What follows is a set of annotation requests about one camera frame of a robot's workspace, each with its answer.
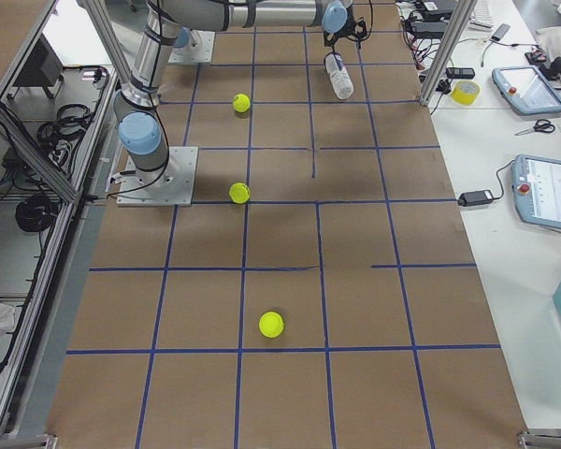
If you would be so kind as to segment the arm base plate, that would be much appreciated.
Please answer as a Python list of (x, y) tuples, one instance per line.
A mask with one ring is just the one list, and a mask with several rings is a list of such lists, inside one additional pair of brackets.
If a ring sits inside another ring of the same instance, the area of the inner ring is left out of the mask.
[(125, 169), (133, 174), (122, 178), (122, 193), (116, 202), (121, 207), (163, 207), (192, 205), (195, 172), (198, 160), (197, 147), (172, 146), (164, 174), (137, 170), (131, 156)]
[(215, 33), (182, 28), (169, 57), (170, 64), (193, 65), (211, 62)]

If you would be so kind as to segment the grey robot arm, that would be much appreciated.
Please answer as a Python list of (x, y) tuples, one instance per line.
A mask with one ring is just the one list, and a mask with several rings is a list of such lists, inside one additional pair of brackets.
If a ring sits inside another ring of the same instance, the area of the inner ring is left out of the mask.
[(134, 191), (166, 185), (171, 155), (157, 93), (182, 30), (225, 32), (260, 26), (320, 27), (324, 44), (368, 39), (372, 22), (353, 16), (351, 1), (149, 1), (149, 15), (130, 80), (115, 100), (119, 138), (135, 165)]

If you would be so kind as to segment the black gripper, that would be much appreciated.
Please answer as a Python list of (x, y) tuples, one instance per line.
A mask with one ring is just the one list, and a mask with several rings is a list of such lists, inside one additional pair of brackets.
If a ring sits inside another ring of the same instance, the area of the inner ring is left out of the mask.
[(368, 27), (366, 20), (361, 17), (355, 19), (353, 16), (348, 16), (347, 21), (335, 33), (328, 33), (324, 31), (324, 45), (326, 47), (334, 47), (341, 39), (347, 39), (354, 42), (358, 47), (368, 40)]

